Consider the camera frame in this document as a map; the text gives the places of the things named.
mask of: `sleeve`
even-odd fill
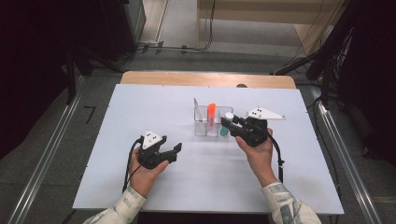
[[[130,185],[128,185],[128,188],[122,193],[121,198],[115,205],[93,217],[88,218],[85,220],[84,224],[131,223],[146,200],[146,198],[141,196]]]
[[[312,208],[295,199],[279,180],[262,188],[262,193],[268,202],[275,223],[320,223]]]

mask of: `metal frame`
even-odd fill
[[[160,24],[158,24],[157,34],[155,35],[155,41],[160,41],[161,33],[163,32],[163,22],[165,21],[166,12],[168,10],[169,0],[165,0],[165,5],[163,7],[163,14],[161,15]]]
[[[320,92],[318,90],[311,88],[311,91],[315,99],[320,96]],[[332,139],[334,149],[337,152],[341,163],[343,164],[346,176],[350,182],[350,185],[352,186],[353,191],[355,192],[356,199],[361,206],[361,211],[363,212],[367,223],[382,223],[382,220],[375,209],[373,200],[367,188],[365,187],[361,176],[359,175],[354,161],[348,153],[347,146],[344,143],[341,134],[337,130],[335,122],[332,119],[331,111],[326,110],[322,102],[319,102],[318,107],[320,115],[326,125],[327,131],[329,132],[330,138]]]
[[[44,180],[44,176],[46,175],[52,159],[62,140],[62,137],[64,136],[64,132],[67,129],[70,119],[73,117],[85,84],[85,77],[79,77],[77,95],[71,104],[67,105],[64,109],[64,113],[62,114],[61,119],[59,120],[58,125],[56,126],[55,131],[53,132],[52,137],[50,138],[49,143],[47,144],[47,147],[41,156],[40,161],[38,162],[35,170],[32,173],[32,176],[29,178],[29,181],[24,187],[21,197],[18,199],[17,206],[14,209],[8,224],[23,223],[24,219],[26,218],[30,206],[32,205],[35,196],[38,193],[41,183]]]

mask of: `black panel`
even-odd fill
[[[4,0],[0,30],[0,159],[66,85],[73,90],[74,76],[61,69],[67,52],[84,74],[91,69],[80,47],[114,61],[136,49],[121,0]]]
[[[396,165],[396,6],[361,3],[339,91],[367,147]]]

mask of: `person's right hand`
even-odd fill
[[[272,129],[268,129],[269,134],[273,134]],[[273,143],[270,138],[259,146],[250,147],[245,140],[239,136],[235,137],[236,143],[247,154],[247,161],[254,175],[260,181],[262,187],[265,187],[276,181],[274,171],[271,167],[273,154]]]

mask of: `pen holder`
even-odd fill
[[[233,113],[233,108],[228,106],[216,106],[216,113],[213,122],[209,122],[210,118],[207,115],[206,105],[198,105],[197,108],[201,112],[202,120],[200,120],[198,112],[194,108],[194,134],[197,136],[219,137],[219,132],[221,129],[221,117],[223,117],[227,112]]]

